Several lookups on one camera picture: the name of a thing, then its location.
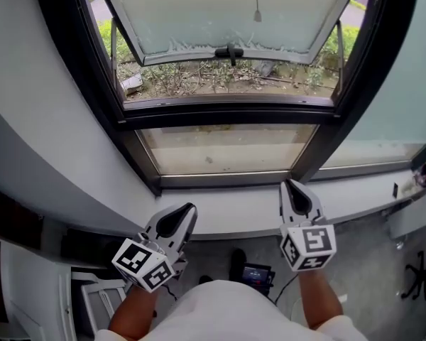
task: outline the dirt ground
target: dirt ground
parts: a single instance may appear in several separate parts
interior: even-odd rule
[[[135,102],[143,99],[156,99],[165,97],[180,97],[202,94],[293,94],[307,95],[315,97],[330,97],[337,84],[337,74],[335,72],[324,72],[320,85],[314,88],[308,87],[307,69],[300,66],[294,77],[293,69],[287,65],[278,65],[268,77],[261,77],[253,68],[241,68],[231,73],[228,82],[221,80],[212,70],[197,75],[191,67],[186,78],[183,78],[183,87],[174,89],[173,94],[168,94],[165,87],[159,83],[155,85],[154,80],[146,80],[143,75],[143,86],[137,92],[127,97],[127,102]]]

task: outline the small screen device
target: small screen device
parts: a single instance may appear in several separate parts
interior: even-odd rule
[[[245,264],[241,277],[248,284],[267,284],[270,269],[269,266]]]

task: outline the black shoe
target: black shoe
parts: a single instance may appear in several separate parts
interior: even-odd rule
[[[203,283],[208,283],[209,281],[213,281],[213,279],[209,276],[201,276],[199,278],[199,285]]]
[[[241,249],[235,249],[232,253],[229,270],[229,280],[241,282],[244,264],[246,263],[246,254]]]

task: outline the gray floor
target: gray floor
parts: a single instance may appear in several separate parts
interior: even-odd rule
[[[177,296],[197,285],[201,275],[227,279],[229,256],[234,247],[242,248],[248,261],[272,266],[276,272],[270,298],[274,299],[291,273],[280,255],[276,237],[221,242],[192,242],[186,254],[190,264],[179,282],[170,281]],[[425,251],[426,227],[412,233],[401,250],[388,238],[385,220],[379,216],[341,224],[337,228],[338,253],[325,269],[332,288],[343,301],[344,312],[369,340],[423,340],[426,335],[426,301],[401,300],[414,277],[405,265],[419,266],[417,253]],[[165,289],[158,300],[157,325],[174,303]],[[291,284],[278,307],[289,319],[304,322],[298,282]]]

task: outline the window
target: window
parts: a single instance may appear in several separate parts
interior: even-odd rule
[[[426,147],[426,0],[418,0],[393,68],[325,168],[411,160]]]
[[[315,125],[251,124],[146,129],[141,139],[162,175],[286,171]]]
[[[309,180],[381,88],[415,5],[39,2],[92,111],[155,194]],[[346,143],[333,166],[373,163],[346,158]]]
[[[142,65],[214,58],[310,64],[349,0],[109,0]]]

